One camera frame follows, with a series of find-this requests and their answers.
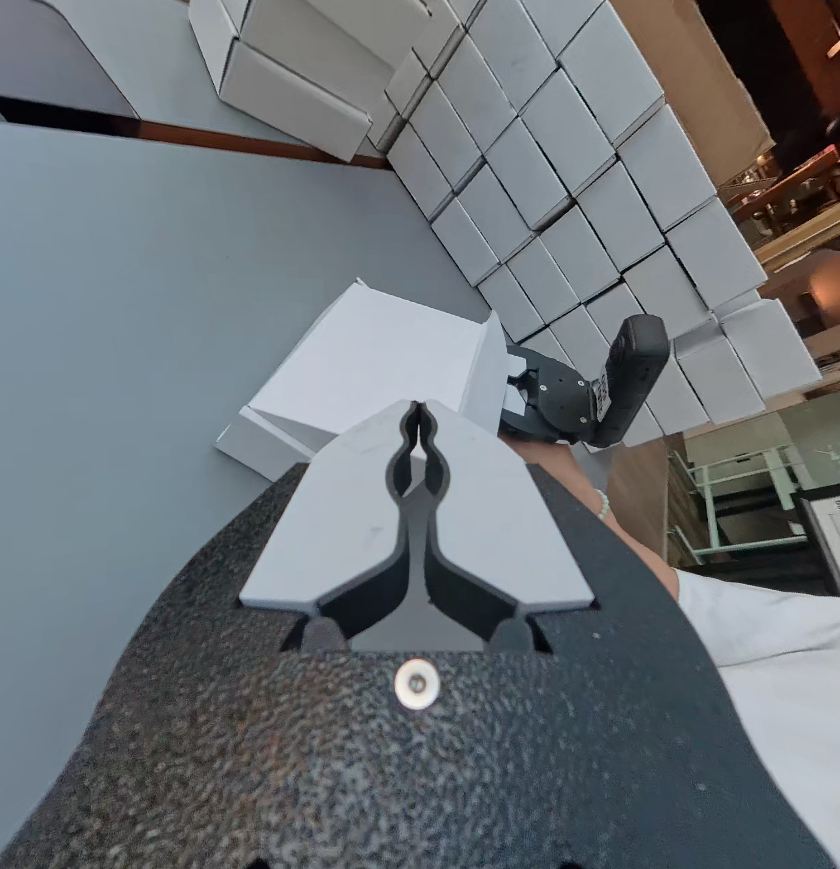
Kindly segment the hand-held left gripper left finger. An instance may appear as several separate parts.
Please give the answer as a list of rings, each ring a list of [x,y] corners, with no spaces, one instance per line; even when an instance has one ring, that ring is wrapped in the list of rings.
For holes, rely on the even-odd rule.
[[[351,640],[401,605],[420,408],[397,401],[317,453],[239,594],[243,606],[327,618]]]

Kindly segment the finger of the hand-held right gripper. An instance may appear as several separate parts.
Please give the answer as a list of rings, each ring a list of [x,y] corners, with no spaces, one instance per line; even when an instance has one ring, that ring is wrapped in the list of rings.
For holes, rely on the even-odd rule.
[[[540,436],[542,419],[518,388],[506,388],[501,408],[500,430],[508,436]]]
[[[546,369],[551,358],[544,353],[524,348],[517,344],[507,346],[509,355],[508,383],[526,392],[546,389]]]

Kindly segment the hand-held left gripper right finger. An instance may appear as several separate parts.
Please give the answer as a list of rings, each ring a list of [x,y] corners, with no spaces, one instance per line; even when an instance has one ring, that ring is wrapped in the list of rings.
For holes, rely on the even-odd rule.
[[[418,407],[433,498],[431,604],[485,643],[500,625],[590,608],[595,594],[523,459],[438,401]]]

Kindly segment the white cardboard box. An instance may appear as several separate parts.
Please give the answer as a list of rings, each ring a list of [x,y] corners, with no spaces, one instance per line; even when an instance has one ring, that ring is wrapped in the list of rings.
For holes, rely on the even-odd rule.
[[[215,443],[271,482],[399,400],[437,401],[491,435],[509,355],[495,312],[477,323],[370,288],[347,288]]]

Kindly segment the person's right forearm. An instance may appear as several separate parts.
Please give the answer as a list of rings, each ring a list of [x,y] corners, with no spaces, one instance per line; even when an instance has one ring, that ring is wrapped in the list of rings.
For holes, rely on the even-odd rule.
[[[624,531],[616,520],[609,505],[601,508],[598,518],[640,558],[658,581],[665,587],[665,590],[669,592],[672,598],[677,602],[679,600],[680,582],[676,570],[669,566],[661,556]]]

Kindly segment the person's right hand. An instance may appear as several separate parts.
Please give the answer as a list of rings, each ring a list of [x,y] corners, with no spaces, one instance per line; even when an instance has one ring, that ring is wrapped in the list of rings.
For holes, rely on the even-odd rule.
[[[593,515],[598,516],[601,508],[607,505],[606,497],[590,482],[567,444],[525,441],[506,434],[500,434],[499,437],[523,462],[546,471]]]

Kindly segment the pale green metal railing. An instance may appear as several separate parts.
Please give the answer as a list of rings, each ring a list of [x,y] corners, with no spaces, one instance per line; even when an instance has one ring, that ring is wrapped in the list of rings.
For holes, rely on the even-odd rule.
[[[705,567],[726,556],[739,559],[806,544],[805,529],[796,519],[795,497],[811,489],[815,482],[795,444],[783,443],[705,464],[688,462],[684,448],[669,447],[667,463],[668,480],[684,485],[684,494],[695,509],[701,529],[694,542],[679,521],[668,524],[668,537],[691,564]],[[785,535],[732,542],[720,525],[722,519],[772,507],[782,512]]]

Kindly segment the stack of white boxes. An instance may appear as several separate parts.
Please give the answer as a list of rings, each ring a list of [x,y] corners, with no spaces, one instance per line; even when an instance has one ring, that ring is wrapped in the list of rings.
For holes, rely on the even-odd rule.
[[[593,449],[820,372],[610,2],[193,1],[219,99],[385,155],[507,335],[598,381]]]

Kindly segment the black framed sign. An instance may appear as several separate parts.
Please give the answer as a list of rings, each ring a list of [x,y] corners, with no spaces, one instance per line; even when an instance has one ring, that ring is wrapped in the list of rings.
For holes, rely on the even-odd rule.
[[[840,596],[840,494],[801,493],[795,498],[795,508],[820,557],[828,591]]]

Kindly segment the large brown cardboard panel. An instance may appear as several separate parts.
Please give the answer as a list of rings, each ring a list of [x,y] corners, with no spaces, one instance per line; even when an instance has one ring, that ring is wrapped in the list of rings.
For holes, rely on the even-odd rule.
[[[761,114],[693,1],[612,1],[714,185],[774,144]]]

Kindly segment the white cardboard sheet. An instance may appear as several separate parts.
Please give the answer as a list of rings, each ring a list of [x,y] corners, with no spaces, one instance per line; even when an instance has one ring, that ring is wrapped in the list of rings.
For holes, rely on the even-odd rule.
[[[47,2],[0,1],[0,102],[139,119],[67,18]]]

